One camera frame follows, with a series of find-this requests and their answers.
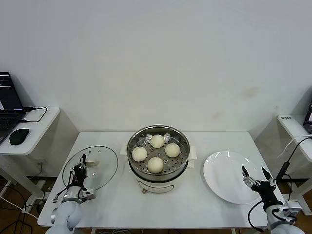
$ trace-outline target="white plate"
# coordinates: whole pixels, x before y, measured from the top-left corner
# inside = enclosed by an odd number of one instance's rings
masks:
[[[206,182],[215,194],[228,202],[251,203],[260,196],[243,182],[242,166],[254,179],[263,180],[261,168],[248,158],[235,152],[221,151],[210,155],[204,163]]]

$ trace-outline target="robotic arm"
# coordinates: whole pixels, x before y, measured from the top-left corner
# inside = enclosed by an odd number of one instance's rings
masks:
[[[59,207],[52,211],[51,222],[53,226],[46,234],[71,234],[82,218],[80,204],[96,197],[93,189],[87,189],[83,186],[83,182],[87,178],[86,158],[87,156],[83,154],[79,163],[73,167],[74,173],[70,171],[67,187],[53,199],[53,203],[56,203],[59,195],[67,190]]]
[[[302,210],[300,204],[296,201],[286,201],[285,204],[280,202],[274,194],[276,182],[264,168],[262,168],[262,172],[267,181],[255,180],[249,176],[244,166],[242,166],[242,169],[245,184],[251,190],[258,192],[262,198],[263,210],[267,213],[268,229],[271,233],[304,234],[299,228],[293,226],[297,221],[296,215]]]

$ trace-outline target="black mouse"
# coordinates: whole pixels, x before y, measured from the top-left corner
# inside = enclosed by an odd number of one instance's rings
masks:
[[[22,144],[29,134],[28,128],[17,129],[10,135],[10,143],[11,145],[19,145]]]

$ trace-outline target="white table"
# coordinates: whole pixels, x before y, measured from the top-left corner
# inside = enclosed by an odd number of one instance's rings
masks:
[[[305,115],[279,115],[278,121],[285,128],[287,133],[291,138],[308,135],[309,133],[303,127],[303,122],[305,119]],[[299,137],[294,140],[295,144],[298,144],[301,140],[306,137]],[[312,139],[308,139],[303,141],[298,147],[306,159],[312,162]],[[302,184],[299,188],[297,188],[295,183],[292,183],[292,194],[291,200],[298,201],[302,206],[302,211],[305,215],[312,215],[312,211],[309,208],[308,204],[303,198],[303,195],[312,189],[312,178]]]
[[[38,120],[44,112],[44,109],[33,110],[28,112],[24,117],[27,120]],[[28,128],[30,130],[25,141],[20,145],[11,145],[9,137],[7,137],[0,144],[0,174],[4,176],[7,180],[13,179],[17,181],[24,188],[32,193],[32,195],[27,200],[26,205],[31,205],[36,199],[43,198],[44,193],[41,190],[45,181],[40,180],[37,185],[30,181],[25,175],[20,172],[19,166],[14,162],[14,157],[16,156],[26,156],[30,154],[38,142],[41,140],[42,136],[48,130],[50,125],[53,123],[55,118],[59,114],[59,107],[48,107],[47,113],[44,115],[41,121],[38,123],[19,123],[13,131],[20,128]]]
[[[233,228],[250,227],[249,209],[255,204],[236,205],[219,198],[206,184],[203,163],[208,155],[221,150],[236,151],[246,155],[257,166],[268,170],[254,141],[247,132],[184,132],[191,145],[196,147],[194,168],[187,169],[184,182],[165,194],[142,193],[127,158],[119,154],[132,132],[82,132],[66,161],[76,152],[89,146],[103,145],[113,149],[118,156],[118,169],[112,180],[97,190],[96,199],[82,204],[81,228]],[[64,188],[62,172],[39,216],[38,224],[51,226],[50,215],[57,206],[52,203],[56,193]],[[279,189],[277,198],[284,202]],[[258,206],[251,214],[256,226],[266,226],[266,214]]]

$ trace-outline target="perforated steamer tray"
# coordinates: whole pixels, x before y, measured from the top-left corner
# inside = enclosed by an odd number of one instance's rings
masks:
[[[165,144],[158,149],[152,147],[150,143],[152,136],[156,134],[164,136],[165,139]],[[180,147],[179,156],[175,158],[166,156],[165,148],[170,143]],[[147,151],[147,157],[143,162],[134,161],[131,155],[132,150],[139,146]],[[139,130],[130,138],[127,145],[127,156],[132,171],[142,179],[156,183],[168,182],[181,175],[188,165],[189,153],[190,145],[184,134],[165,125],[153,125]],[[147,169],[147,163],[153,157],[159,157],[164,162],[164,168],[160,173],[153,174]]]

